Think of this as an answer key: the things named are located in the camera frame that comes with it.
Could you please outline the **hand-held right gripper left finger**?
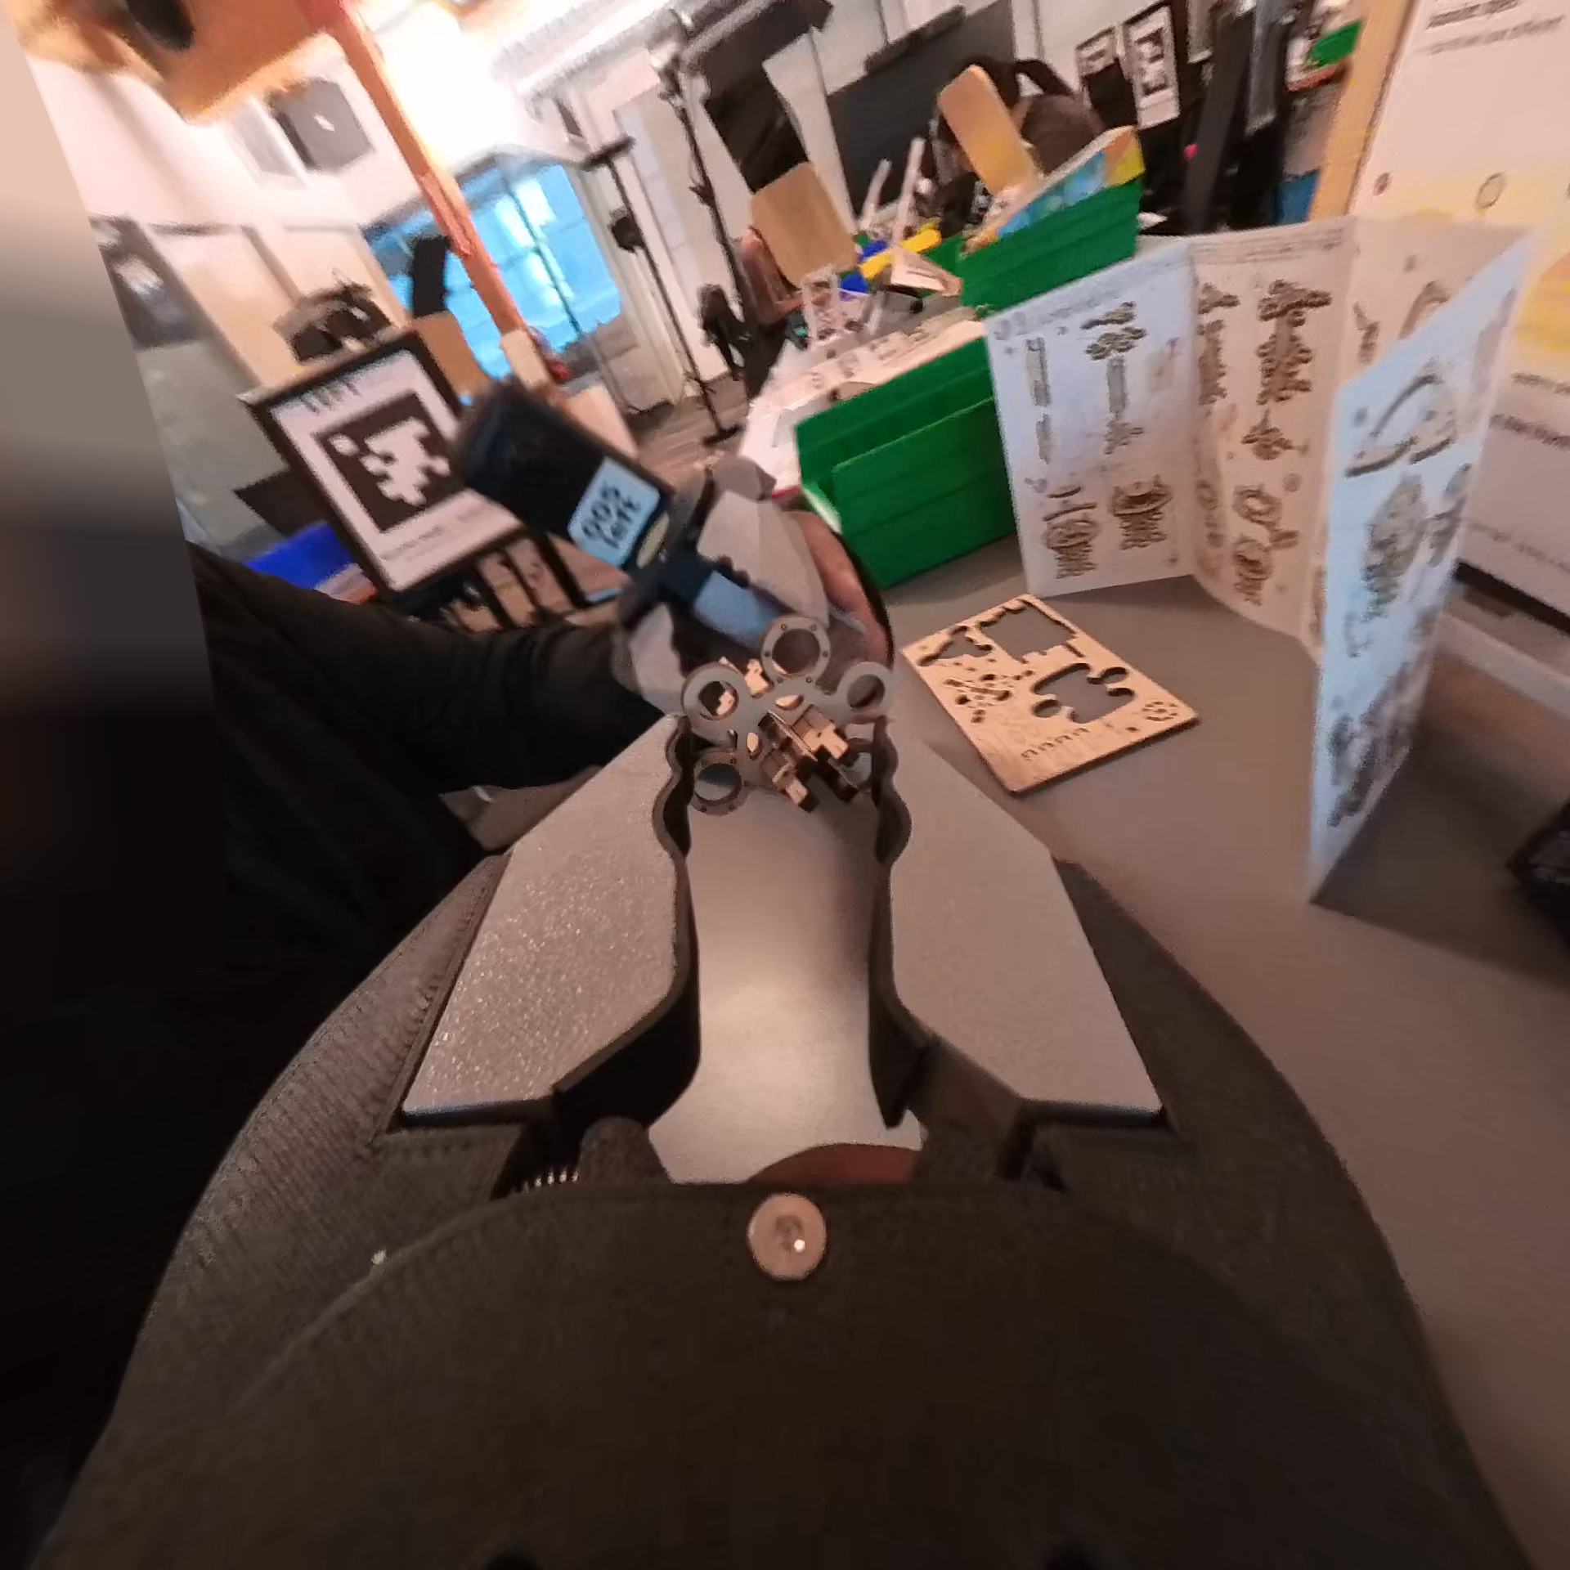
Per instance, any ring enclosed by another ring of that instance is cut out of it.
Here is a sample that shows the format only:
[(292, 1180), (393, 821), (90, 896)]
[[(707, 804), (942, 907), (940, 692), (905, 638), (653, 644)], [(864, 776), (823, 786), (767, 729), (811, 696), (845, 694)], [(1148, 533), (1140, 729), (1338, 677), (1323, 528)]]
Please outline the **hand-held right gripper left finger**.
[(701, 1060), (684, 726), (656, 724), (503, 858), (413, 1124), (656, 1124)]

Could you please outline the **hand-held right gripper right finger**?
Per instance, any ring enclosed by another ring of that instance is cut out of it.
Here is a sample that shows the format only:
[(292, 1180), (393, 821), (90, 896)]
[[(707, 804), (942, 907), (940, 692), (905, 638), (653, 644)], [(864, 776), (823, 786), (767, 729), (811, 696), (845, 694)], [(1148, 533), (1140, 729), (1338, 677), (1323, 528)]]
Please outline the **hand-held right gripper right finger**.
[(869, 1072), (886, 1124), (1155, 1124), (1163, 1101), (1047, 845), (925, 741), (873, 780)]

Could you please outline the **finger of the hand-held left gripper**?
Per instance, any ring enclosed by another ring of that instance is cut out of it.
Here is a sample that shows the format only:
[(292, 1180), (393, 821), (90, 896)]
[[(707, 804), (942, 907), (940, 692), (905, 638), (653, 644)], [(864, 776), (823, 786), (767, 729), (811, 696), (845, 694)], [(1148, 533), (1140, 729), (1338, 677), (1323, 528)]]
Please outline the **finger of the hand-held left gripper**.
[(712, 559), (780, 615), (832, 617), (808, 537), (795, 515), (774, 503), (772, 479), (746, 458), (712, 462)]
[(684, 715), (694, 672), (688, 621), (667, 602), (621, 595), (615, 602), (613, 673), (658, 715)]

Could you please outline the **wooden model assembly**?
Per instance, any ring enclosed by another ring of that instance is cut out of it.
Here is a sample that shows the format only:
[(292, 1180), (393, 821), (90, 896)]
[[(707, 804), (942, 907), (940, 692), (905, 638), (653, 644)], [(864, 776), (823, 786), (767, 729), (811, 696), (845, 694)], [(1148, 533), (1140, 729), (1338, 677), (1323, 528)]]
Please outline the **wooden model assembly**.
[(892, 670), (836, 660), (819, 621), (772, 621), (746, 664), (703, 664), (681, 688), (694, 808), (725, 815), (757, 793), (800, 812), (852, 802), (871, 786), (890, 694)]

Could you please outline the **person's left forearm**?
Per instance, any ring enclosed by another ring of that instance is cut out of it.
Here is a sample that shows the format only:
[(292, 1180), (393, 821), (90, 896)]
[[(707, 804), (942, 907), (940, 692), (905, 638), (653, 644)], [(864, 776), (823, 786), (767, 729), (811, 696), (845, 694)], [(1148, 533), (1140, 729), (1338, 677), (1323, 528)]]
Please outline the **person's left forearm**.
[(604, 625), (466, 634), (187, 546), (232, 853), (266, 870), (449, 886), (479, 862), (445, 806), (613, 761), (662, 715)]

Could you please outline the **plywood parts sheet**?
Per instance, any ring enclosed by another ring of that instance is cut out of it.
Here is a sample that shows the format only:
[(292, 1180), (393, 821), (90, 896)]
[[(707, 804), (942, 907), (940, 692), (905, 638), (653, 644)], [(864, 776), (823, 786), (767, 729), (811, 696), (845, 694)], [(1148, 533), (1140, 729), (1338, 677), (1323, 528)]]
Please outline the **plywood parts sheet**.
[(1189, 703), (1032, 595), (955, 621), (901, 655), (1013, 797), (1200, 724)]

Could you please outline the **black model kit box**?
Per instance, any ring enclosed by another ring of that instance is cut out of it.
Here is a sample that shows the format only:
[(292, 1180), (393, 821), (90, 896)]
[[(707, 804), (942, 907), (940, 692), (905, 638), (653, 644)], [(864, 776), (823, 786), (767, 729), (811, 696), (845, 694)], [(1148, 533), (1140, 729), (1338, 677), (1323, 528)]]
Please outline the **black model kit box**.
[(1510, 855), (1507, 870), (1523, 898), (1563, 929), (1568, 926), (1568, 802)]

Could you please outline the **person's left hand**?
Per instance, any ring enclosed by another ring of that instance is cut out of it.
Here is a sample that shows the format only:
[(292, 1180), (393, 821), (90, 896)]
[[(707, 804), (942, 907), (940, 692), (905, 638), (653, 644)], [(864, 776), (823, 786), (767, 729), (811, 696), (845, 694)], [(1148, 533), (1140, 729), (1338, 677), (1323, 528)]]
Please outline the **person's left hand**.
[(877, 586), (839, 533), (817, 515), (796, 509), (791, 520), (808, 544), (823, 591), (839, 623), (856, 632), (869, 658), (886, 662), (892, 649), (890, 617)]

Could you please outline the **green plastic bin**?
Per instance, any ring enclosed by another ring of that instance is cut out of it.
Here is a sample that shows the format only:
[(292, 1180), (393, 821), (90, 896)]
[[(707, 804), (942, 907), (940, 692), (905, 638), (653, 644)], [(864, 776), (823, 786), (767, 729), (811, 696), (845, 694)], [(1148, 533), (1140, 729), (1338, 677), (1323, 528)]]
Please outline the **green plastic bin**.
[(1144, 186), (1137, 178), (1097, 191), (963, 257), (961, 307), (989, 316), (1129, 262)]
[(798, 425), (798, 490), (879, 589), (1015, 533), (985, 339)]

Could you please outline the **folded instruction booklet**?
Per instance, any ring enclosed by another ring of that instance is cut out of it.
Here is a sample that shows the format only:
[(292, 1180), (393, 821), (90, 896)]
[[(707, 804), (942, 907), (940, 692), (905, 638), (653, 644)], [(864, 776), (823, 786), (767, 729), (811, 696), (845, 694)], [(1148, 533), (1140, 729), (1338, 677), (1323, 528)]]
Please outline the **folded instruction booklet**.
[(1309, 898), (1417, 737), (1537, 251), (1432, 217), (1224, 232), (987, 328), (1028, 591), (1189, 578), (1314, 660)]

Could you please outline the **colourful cardboard box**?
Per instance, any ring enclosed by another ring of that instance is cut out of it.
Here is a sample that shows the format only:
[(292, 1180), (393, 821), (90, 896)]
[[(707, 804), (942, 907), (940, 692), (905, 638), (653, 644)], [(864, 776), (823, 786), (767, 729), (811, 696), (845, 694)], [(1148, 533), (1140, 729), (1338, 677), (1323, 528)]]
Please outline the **colourful cardboard box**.
[(970, 247), (980, 249), (1034, 223), (1082, 204), (1103, 191), (1140, 191), (1146, 158), (1137, 128), (1105, 131), (1067, 163), (1034, 173), (1004, 187), (993, 199), (987, 217), (976, 227)]

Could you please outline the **small marker poster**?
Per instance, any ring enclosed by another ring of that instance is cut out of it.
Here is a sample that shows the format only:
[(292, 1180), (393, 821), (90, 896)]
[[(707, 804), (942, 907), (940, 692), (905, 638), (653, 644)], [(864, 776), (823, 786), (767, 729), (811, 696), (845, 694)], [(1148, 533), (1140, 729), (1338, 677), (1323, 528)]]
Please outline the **small marker poster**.
[(1172, 6), (1157, 2), (1122, 23), (1125, 79), (1138, 131), (1181, 118), (1181, 58)]

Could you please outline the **white instruction board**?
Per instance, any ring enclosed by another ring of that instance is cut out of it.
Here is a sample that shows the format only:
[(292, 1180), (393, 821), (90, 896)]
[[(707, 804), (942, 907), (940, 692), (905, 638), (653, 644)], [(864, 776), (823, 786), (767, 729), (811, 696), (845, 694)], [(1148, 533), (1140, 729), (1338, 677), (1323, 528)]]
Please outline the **white instruction board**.
[(1365, 4), (1316, 215), (1531, 230), (1464, 561), (1568, 614), (1568, 4)]

